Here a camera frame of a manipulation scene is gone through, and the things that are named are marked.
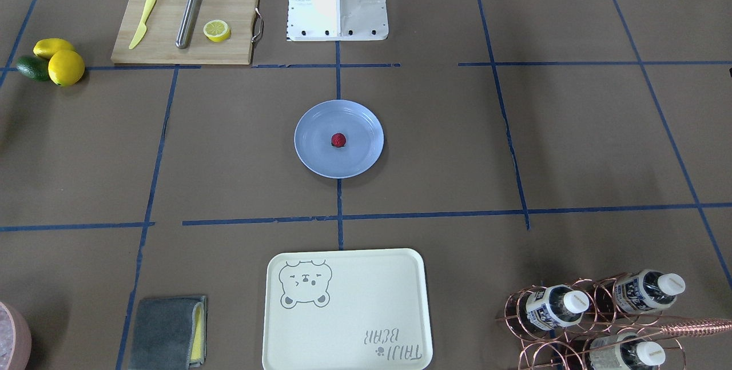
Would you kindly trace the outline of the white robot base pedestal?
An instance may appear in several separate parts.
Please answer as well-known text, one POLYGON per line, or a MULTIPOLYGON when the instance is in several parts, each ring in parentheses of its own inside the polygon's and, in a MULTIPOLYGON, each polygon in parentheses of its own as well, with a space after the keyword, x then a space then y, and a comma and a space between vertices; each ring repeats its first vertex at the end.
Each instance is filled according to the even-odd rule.
POLYGON ((388 37, 387 0, 288 0, 288 41, 374 41, 388 37))

